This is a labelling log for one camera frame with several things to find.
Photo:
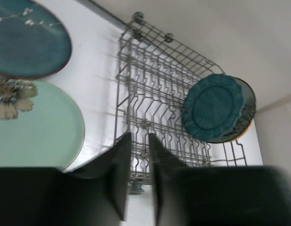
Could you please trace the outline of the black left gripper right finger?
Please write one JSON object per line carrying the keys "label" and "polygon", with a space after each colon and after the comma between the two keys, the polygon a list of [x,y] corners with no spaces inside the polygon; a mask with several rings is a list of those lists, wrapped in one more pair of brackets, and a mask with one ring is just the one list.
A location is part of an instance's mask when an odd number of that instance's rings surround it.
{"label": "black left gripper right finger", "polygon": [[157,226],[291,226],[291,185],[268,166],[189,167],[149,134]]}

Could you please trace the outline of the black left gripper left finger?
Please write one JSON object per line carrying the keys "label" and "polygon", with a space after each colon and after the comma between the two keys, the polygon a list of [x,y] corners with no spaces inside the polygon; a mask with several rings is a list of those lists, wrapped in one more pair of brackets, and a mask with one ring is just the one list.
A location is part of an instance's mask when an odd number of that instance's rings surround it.
{"label": "black left gripper left finger", "polygon": [[0,168],[0,226],[117,226],[125,218],[132,135],[80,168]]}

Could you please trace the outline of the woven-pattern orange plate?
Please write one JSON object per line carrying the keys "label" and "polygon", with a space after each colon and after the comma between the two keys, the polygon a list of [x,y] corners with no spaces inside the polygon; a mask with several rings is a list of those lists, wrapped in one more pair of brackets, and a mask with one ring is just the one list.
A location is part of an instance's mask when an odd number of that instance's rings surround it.
{"label": "woven-pattern orange plate", "polygon": [[235,140],[238,140],[240,137],[242,137],[244,134],[246,134],[247,133],[247,131],[249,130],[249,128],[252,126],[252,121],[250,122],[250,124],[247,126],[247,128],[242,132],[242,133],[240,133],[236,138],[235,138]]}

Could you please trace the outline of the light green plate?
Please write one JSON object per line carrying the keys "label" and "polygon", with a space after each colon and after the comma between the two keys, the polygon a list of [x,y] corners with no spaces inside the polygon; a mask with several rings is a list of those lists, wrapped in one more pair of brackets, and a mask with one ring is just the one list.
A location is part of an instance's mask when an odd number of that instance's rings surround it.
{"label": "light green plate", "polygon": [[76,102],[45,81],[0,80],[0,167],[54,167],[77,158],[85,123]]}

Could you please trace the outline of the teal scalloped plate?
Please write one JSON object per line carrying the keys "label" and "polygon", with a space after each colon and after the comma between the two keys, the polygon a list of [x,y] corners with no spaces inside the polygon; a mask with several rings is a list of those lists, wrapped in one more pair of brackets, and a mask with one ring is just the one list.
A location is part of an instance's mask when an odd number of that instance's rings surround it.
{"label": "teal scalloped plate", "polygon": [[189,90],[182,106],[181,123],[191,137],[208,142],[233,129],[244,106],[244,89],[235,78],[210,74]]}

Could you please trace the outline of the cream plate tree drawing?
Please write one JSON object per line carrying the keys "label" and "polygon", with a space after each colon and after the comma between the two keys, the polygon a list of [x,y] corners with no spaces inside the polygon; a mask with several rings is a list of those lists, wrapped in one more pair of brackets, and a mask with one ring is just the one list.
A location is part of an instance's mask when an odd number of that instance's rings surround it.
{"label": "cream plate tree drawing", "polygon": [[256,96],[251,86],[244,80],[235,77],[236,82],[241,85],[244,92],[245,106],[242,110],[241,118],[236,122],[236,125],[222,137],[208,141],[212,144],[219,144],[234,141],[235,138],[242,133],[247,126],[253,121],[256,113]]}

